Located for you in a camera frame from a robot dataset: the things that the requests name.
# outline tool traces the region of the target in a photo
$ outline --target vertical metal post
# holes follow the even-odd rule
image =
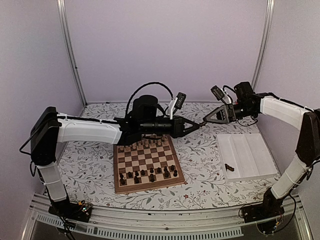
[[[254,74],[253,74],[253,78],[252,78],[252,84],[251,84],[253,90],[256,89],[257,84],[258,84],[258,79],[260,76],[261,67],[262,67],[262,63],[264,60],[265,51],[266,51],[266,47],[267,47],[269,32],[271,29],[272,16],[274,13],[274,6],[275,6],[275,0],[267,0],[260,51],[259,51],[256,65],[255,65]]]
[[[72,73],[73,73],[75,86],[78,91],[81,103],[85,107],[87,105],[87,100],[86,100],[84,89],[83,89],[81,81],[80,81],[78,67],[77,67],[74,51],[73,51],[72,44],[71,44],[71,37],[70,37],[70,32],[69,32],[69,27],[68,27],[65,1],[64,0],[57,0],[57,5],[58,5],[58,12],[59,12],[59,17],[60,17],[60,22],[61,22],[61,27],[62,27],[62,33],[64,36],[64,41],[65,41],[66,50],[67,50],[67,53],[69,56],[69,61],[71,64],[71,69],[72,69]]]

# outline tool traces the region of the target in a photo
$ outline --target black chess piece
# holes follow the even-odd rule
[[[165,177],[165,178],[168,178],[168,177],[169,177],[169,171],[168,171],[168,170],[164,172],[164,177]]]
[[[150,174],[150,182],[154,182],[155,181],[155,176],[153,174]]]
[[[138,179],[137,176],[134,177],[134,183],[135,183],[135,184],[138,184],[138,183],[139,183],[139,179]]]

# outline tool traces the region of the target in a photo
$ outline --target floral pattern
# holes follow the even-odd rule
[[[218,107],[214,103],[185,103],[177,115],[202,122]],[[83,117],[123,117],[124,103],[90,104]],[[251,123],[243,119],[242,124]],[[190,210],[243,205],[261,201],[279,175],[269,179],[225,182],[219,159],[217,134],[258,133],[256,125],[208,123],[183,138],[173,139],[185,184],[130,194],[115,194],[113,146],[108,143],[69,142],[59,162],[62,180],[70,199],[86,200],[97,206],[145,210]]]

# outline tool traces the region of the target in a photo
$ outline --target chessboard border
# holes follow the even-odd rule
[[[177,153],[175,150],[175,146],[172,142],[171,136],[170,135],[165,135],[166,138],[168,139],[169,146],[171,148],[172,156],[174,159],[174,163],[176,166],[176,170],[178,171],[178,176],[173,177],[170,179],[165,179],[161,181],[156,181],[156,182],[149,182],[149,183],[142,183],[144,188],[139,188],[137,189],[135,185],[130,185],[130,186],[119,186],[119,176],[118,176],[118,146],[114,145],[113,146],[113,175],[114,175],[114,193],[115,194],[131,194],[131,193],[138,193],[138,192],[144,192],[148,190],[155,190],[155,189],[162,189],[166,187],[173,187],[177,185],[181,185],[185,183],[185,177],[182,172]]]

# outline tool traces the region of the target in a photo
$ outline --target pawn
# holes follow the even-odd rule
[[[165,172],[164,172],[164,177],[165,177],[165,178],[168,178],[168,177],[169,177],[169,171],[165,171]]]
[[[120,179],[120,184],[121,184],[121,185],[125,185],[125,184],[126,184],[126,181],[125,181],[123,178],[121,178],[121,179]]]
[[[134,183],[135,183],[135,184],[138,184],[138,183],[139,183],[139,179],[138,179],[137,176],[134,177]]]
[[[154,182],[155,181],[155,176],[153,174],[150,174],[150,182]]]

